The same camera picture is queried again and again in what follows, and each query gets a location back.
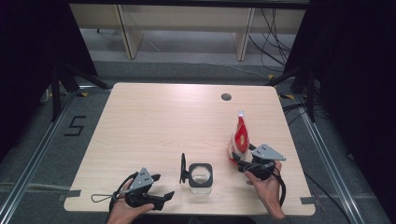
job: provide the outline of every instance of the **table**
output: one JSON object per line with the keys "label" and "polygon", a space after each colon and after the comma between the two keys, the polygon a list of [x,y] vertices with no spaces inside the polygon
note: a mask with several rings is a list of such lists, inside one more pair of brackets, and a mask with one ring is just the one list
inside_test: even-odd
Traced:
{"label": "table", "polygon": [[[230,101],[221,98],[232,96]],[[67,211],[108,211],[108,201],[93,203],[93,194],[111,194],[135,171],[146,167],[160,174],[148,192],[163,196],[175,191],[161,212],[181,215],[267,214],[254,188],[227,158],[227,146],[243,109],[251,144],[266,143],[287,160],[282,176],[288,188],[283,210],[310,216],[313,204],[276,90],[263,86],[118,83],[114,86],[71,190]],[[210,194],[192,194],[188,181],[179,184],[180,157],[187,167],[207,162],[213,167]]]}

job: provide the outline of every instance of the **red and white bottle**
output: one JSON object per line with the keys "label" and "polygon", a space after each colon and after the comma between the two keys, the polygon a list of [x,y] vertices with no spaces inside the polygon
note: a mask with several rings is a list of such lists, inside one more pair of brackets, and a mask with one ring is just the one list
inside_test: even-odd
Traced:
{"label": "red and white bottle", "polygon": [[236,131],[231,135],[230,143],[228,144],[228,153],[230,160],[237,164],[237,161],[233,159],[233,152],[240,157],[242,161],[245,160],[246,153],[248,151],[248,128],[245,123],[245,112],[239,111],[238,124],[236,125]]}

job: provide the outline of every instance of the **wrist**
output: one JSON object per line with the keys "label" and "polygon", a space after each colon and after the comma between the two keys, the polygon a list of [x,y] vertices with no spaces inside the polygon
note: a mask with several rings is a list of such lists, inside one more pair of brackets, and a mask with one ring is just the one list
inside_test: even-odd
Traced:
{"label": "wrist", "polygon": [[265,204],[265,208],[267,209],[272,220],[279,220],[285,217],[285,214],[283,213],[279,203]]}

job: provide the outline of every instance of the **cable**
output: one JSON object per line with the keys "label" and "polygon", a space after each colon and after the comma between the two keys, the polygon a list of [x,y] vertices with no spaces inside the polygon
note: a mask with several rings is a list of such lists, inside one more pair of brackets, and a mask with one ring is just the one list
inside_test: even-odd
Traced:
{"label": "cable", "polygon": [[306,106],[306,103],[295,104],[295,105],[287,105],[287,106],[283,107],[282,109],[283,109],[283,112],[286,112],[286,111],[291,111],[292,109],[298,108],[300,106]]}
{"label": "cable", "polygon": [[[285,46],[285,45],[279,40],[279,38],[277,37],[277,31],[276,31],[276,9],[273,8],[272,12],[273,12],[273,20],[272,20],[271,25],[270,25],[269,21],[267,20],[265,14],[264,14],[264,11],[263,11],[263,9],[262,9],[262,15],[263,15],[263,17],[264,17],[264,19],[265,19],[265,22],[266,22],[266,24],[267,24],[267,26],[268,26],[268,29],[269,29],[268,36],[267,36],[267,37],[265,37],[265,35],[262,34],[262,36],[264,36],[264,38],[265,38],[264,46],[265,46],[265,43],[268,42],[268,43],[270,43],[272,46],[278,48],[278,49],[279,49],[279,53],[280,53],[280,55],[281,55],[281,57],[282,57],[282,60],[283,60],[283,62],[285,62],[288,58],[287,58],[287,56],[286,56],[286,54],[285,54],[284,51],[290,52],[290,48],[288,48],[287,46]],[[276,41],[276,45],[273,44],[271,41],[269,41],[269,39],[268,39],[269,35],[272,35],[272,36],[274,37],[274,40]]]}
{"label": "cable", "polygon": [[297,120],[297,118],[299,118],[301,115],[303,115],[305,113],[306,113],[306,110],[303,113],[299,114],[297,117],[295,117],[291,122],[288,123],[288,125],[291,125],[295,120]]}
{"label": "cable", "polygon": [[259,51],[261,51],[262,53],[264,53],[265,55],[267,55],[268,57],[270,57],[271,59],[273,59],[274,61],[276,61],[276,62],[279,63],[280,65],[285,66],[284,63],[282,63],[280,60],[276,59],[276,58],[275,58],[274,56],[272,56],[270,53],[268,53],[267,51],[265,51],[265,50],[263,49],[263,47],[260,48],[259,45],[257,45],[256,42],[254,42],[254,40],[251,38],[250,35],[248,36],[248,38],[249,38],[250,41],[253,43],[253,45],[256,46],[256,48],[257,48]]}
{"label": "cable", "polygon": [[283,72],[283,71],[275,70],[275,69],[272,69],[272,68],[269,68],[269,67],[265,66],[264,61],[262,60],[262,55],[263,55],[263,52],[260,54],[260,60],[261,60],[261,62],[262,62],[262,66],[263,66],[264,68],[266,68],[266,69],[268,69],[268,70],[270,70],[270,71],[273,71],[273,72]]}
{"label": "cable", "polygon": [[312,176],[310,176],[309,174],[307,174],[305,171],[304,175],[306,177],[308,177],[314,184],[316,184],[318,186],[318,188],[320,188],[324,194],[326,194],[326,196],[335,204],[335,206],[337,206],[337,208],[341,211],[341,213],[344,215],[344,217],[346,218],[347,223],[351,223],[349,217],[347,216],[347,213],[344,211],[344,209],[340,206],[340,204],[338,204],[338,202],[335,201],[335,199],[330,196],[330,194],[314,179],[312,178]]}
{"label": "cable", "polygon": [[[147,39],[148,43],[149,43],[153,48],[155,48],[155,49],[158,50],[159,52],[162,52],[159,48],[157,48],[157,47],[150,41],[149,38],[146,37],[146,39]],[[170,60],[166,60],[166,59],[165,59],[165,61],[167,61],[167,62],[169,62],[169,63],[188,63],[188,62],[174,62],[174,61],[170,61]],[[209,64],[209,65],[220,66],[220,67],[229,67],[229,68],[235,69],[235,70],[237,70],[237,71],[241,71],[241,72],[245,72],[245,73],[250,73],[250,74],[258,75],[258,76],[260,76],[260,77],[264,77],[265,79],[268,79],[268,80],[269,80],[269,78],[266,77],[265,75],[262,75],[262,74],[257,73],[257,72],[252,72],[252,71],[248,71],[248,70],[243,70],[243,69],[234,67],[234,66],[232,66],[232,65],[218,64],[218,63],[203,63],[203,64]]]}

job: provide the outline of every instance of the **gray floor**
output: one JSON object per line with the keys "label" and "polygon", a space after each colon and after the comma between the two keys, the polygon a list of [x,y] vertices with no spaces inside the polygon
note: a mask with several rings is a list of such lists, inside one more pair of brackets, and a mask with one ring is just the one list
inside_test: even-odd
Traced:
{"label": "gray floor", "polygon": [[[251,42],[247,45],[245,60],[238,62],[231,34],[147,32],[136,58],[128,60],[118,31],[101,30],[100,34],[97,34],[96,30],[81,30],[81,32],[99,77],[108,84],[118,81],[141,81],[262,85],[268,81],[269,74],[275,76],[281,74],[269,71],[262,64],[273,69],[282,69],[269,57],[262,57]],[[263,37],[260,34],[252,35],[252,38],[259,45],[263,43]],[[280,35],[279,39],[291,47],[294,35]],[[281,60],[276,48],[266,50]],[[276,87],[278,93],[290,94],[291,82],[292,79],[289,79],[279,84]],[[79,80],[78,83],[91,85],[85,80]],[[109,95],[109,91],[96,88],[87,89],[86,92],[89,93],[88,96],[75,97],[67,108],[60,127],[10,223],[106,222],[106,213],[64,211],[61,199],[73,182]],[[280,101],[283,106],[296,104],[296,101],[292,99]],[[361,175],[359,167],[346,157],[347,149],[338,137],[326,111],[316,106],[315,112],[320,135],[353,195],[365,223],[390,223]],[[294,109],[287,114],[286,118],[290,123],[290,132],[303,169],[340,203],[337,191],[301,113],[299,109]],[[30,157],[34,154],[40,139],[50,126],[50,116],[51,101],[48,101],[37,109],[20,143],[12,148],[0,164],[0,201],[7,198],[13,184],[18,181]],[[66,137],[64,136],[66,133],[75,131],[68,127],[74,116],[87,116],[78,121],[79,125],[84,126],[84,131],[79,137]],[[309,179],[307,183],[311,192],[318,195],[323,207],[317,204],[317,212],[312,217],[293,217],[293,220],[296,223],[347,223],[340,210],[321,189]],[[257,223],[270,223],[268,216],[253,217],[253,219]],[[163,223],[177,222],[165,220]]]}

